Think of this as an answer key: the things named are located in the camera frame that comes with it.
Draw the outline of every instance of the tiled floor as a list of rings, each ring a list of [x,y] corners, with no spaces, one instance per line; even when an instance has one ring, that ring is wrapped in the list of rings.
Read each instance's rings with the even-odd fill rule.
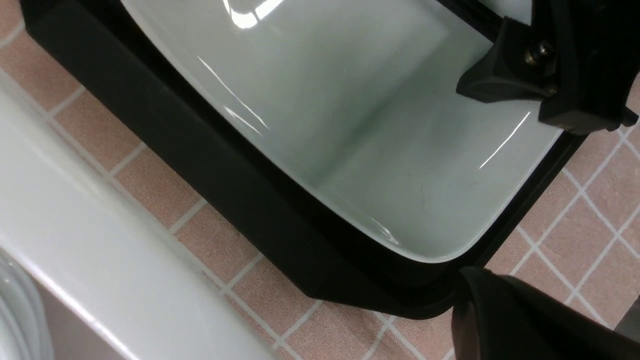
[[[285,359],[449,359],[451,312],[413,321],[306,298],[214,208],[39,48],[0,0],[0,76],[120,193],[208,268]],[[630,107],[640,111],[640,94]],[[640,128],[588,138],[488,268],[614,327],[640,293]]]

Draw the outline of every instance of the metal screw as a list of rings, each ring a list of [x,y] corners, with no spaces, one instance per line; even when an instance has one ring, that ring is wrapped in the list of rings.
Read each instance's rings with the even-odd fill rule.
[[[533,57],[529,50],[524,52],[524,62],[529,66],[538,66],[538,61]]]
[[[540,52],[542,56],[549,56],[554,53],[554,47],[551,46],[548,41],[542,40],[540,45],[538,45],[538,52]]]
[[[545,86],[545,90],[547,91],[547,93],[549,95],[553,96],[553,95],[558,93],[560,88],[558,88],[558,86],[556,84],[551,84],[551,85]]]

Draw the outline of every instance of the coiled white hose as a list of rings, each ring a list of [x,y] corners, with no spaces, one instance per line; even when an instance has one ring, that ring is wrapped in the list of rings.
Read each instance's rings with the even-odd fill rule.
[[[30,276],[1,250],[0,360],[54,360],[40,294]]]

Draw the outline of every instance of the white ceramic basin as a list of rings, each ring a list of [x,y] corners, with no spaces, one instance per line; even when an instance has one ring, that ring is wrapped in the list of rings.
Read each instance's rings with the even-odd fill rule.
[[[122,2],[271,161],[417,261],[471,247],[560,134],[534,102],[456,94],[490,43],[434,0]],[[492,6],[526,20],[531,2]]]

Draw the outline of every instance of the black plastic bracket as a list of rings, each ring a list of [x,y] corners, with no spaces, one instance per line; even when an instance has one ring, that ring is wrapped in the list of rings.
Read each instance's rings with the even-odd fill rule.
[[[476,29],[485,19],[496,27],[476,0],[441,3],[466,4],[456,14]],[[576,135],[632,126],[638,116],[625,104],[640,70],[638,17],[637,1],[534,0],[531,25],[504,18],[456,91],[482,102],[539,100],[540,122]]]

